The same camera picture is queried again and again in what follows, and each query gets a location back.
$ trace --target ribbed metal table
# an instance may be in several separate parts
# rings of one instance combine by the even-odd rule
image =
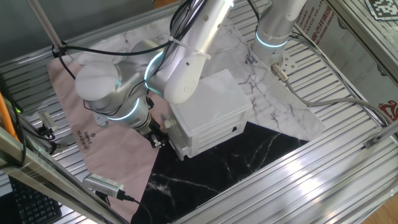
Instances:
[[[266,2],[256,1],[260,11]],[[176,9],[174,4],[144,13],[68,43],[89,47],[115,34],[171,16]],[[251,42],[256,18],[246,0],[236,1],[229,18]],[[298,66],[289,78],[299,95],[312,101],[350,96],[337,76],[312,51],[293,42],[288,45],[286,51]],[[54,158],[81,180],[88,171],[47,74],[46,64],[52,59],[50,48],[43,49],[0,65],[0,73],[31,123],[41,125],[37,116],[40,110],[51,114],[60,128],[56,132],[57,141],[70,144],[68,150]],[[387,199],[391,189],[395,192],[398,175],[395,142],[388,139],[377,149],[360,150],[361,143],[379,126],[377,120],[362,107],[351,103],[312,108],[312,111],[327,126],[319,137],[259,170],[178,222],[349,222]],[[7,175],[0,175],[0,195],[10,191]],[[372,200],[380,192],[378,201]],[[67,207],[62,207],[62,213],[63,218],[57,223],[90,222]]]
[[[398,85],[398,21],[375,20],[365,0],[327,0],[340,21]]]

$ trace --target pink fabric mat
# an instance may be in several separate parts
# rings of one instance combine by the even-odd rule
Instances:
[[[68,57],[63,59],[76,75],[81,66],[67,62]],[[133,129],[112,122],[107,128],[98,127],[93,113],[83,107],[83,101],[75,91],[75,82],[59,59],[52,60],[47,69],[88,171],[124,184],[126,193],[140,201],[158,149],[153,149],[149,141]],[[155,103],[151,113],[160,121],[160,113],[167,111],[167,103],[157,95],[151,98]],[[138,208],[132,202],[112,197],[109,200],[111,207],[126,220],[130,220]]]

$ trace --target metal bracket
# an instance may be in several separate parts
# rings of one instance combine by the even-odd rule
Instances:
[[[54,120],[50,116],[49,112],[47,111],[40,111],[39,112],[39,118],[43,122],[43,127],[46,128],[48,131],[57,131],[58,126],[55,124]]]
[[[280,69],[286,74],[293,74],[297,71],[298,65],[296,65],[294,59],[292,59],[286,51],[283,51],[283,63],[279,65]]]
[[[392,124],[388,125],[387,127],[383,128],[376,134],[374,134],[373,137],[370,139],[366,140],[364,142],[364,146],[369,149],[370,147],[374,146],[378,142],[381,142],[390,136],[394,135],[395,133],[398,133],[398,120],[393,122]]]

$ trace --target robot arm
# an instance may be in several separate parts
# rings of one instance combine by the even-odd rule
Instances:
[[[267,66],[282,62],[282,51],[307,0],[273,0],[261,14],[252,50]]]
[[[150,99],[146,91],[151,90],[173,104],[191,97],[198,85],[205,55],[233,0],[188,0],[183,4],[186,8],[177,15],[171,30],[171,36],[179,44],[172,42],[164,49],[128,57],[116,65],[92,62],[79,71],[75,80],[76,92],[91,110],[134,128],[152,147],[162,146],[167,138],[149,113]],[[157,46],[158,43],[144,40],[132,51]]]

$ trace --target gray cable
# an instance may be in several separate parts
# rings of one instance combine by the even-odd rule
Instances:
[[[363,106],[373,110],[374,112],[378,113],[380,116],[382,116],[387,121],[387,124],[392,123],[392,120],[390,117],[388,117],[388,115],[383,113],[379,108],[373,106],[372,104],[370,104],[369,102],[364,101],[364,100],[360,100],[360,99],[356,99],[356,98],[339,98],[339,99],[334,99],[334,100],[326,100],[326,101],[322,101],[322,102],[310,102],[310,101],[304,100],[296,93],[296,91],[293,89],[292,85],[290,84],[289,79],[287,78],[286,74],[282,71],[282,69],[277,64],[273,64],[271,66],[271,69],[273,72],[276,72],[278,77],[284,83],[286,83],[287,88],[293,93],[293,95],[295,95],[301,102],[303,102],[307,106],[326,106],[326,105],[331,105],[333,103],[352,102],[352,103],[357,103],[359,105],[363,105]]]
[[[307,106],[326,106],[326,105],[330,105],[333,103],[342,103],[342,102],[352,102],[352,103],[357,103],[359,105],[363,105],[371,110],[373,110],[374,112],[378,113],[379,115],[381,115],[388,124],[392,123],[392,120],[390,117],[388,117],[388,115],[386,115],[385,113],[383,113],[383,111],[381,111],[379,108],[373,106],[372,104],[370,104],[367,101],[364,100],[360,100],[360,99],[356,99],[356,98],[338,98],[338,99],[334,99],[334,100],[326,100],[326,101],[322,101],[322,102],[310,102],[307,100],[304,100],[303,98],[299,97],[298,94],[294,91],[292,85],[289,83],[288,80],[285,81],[287,88],[301,101],[303,102],[305,105]]]

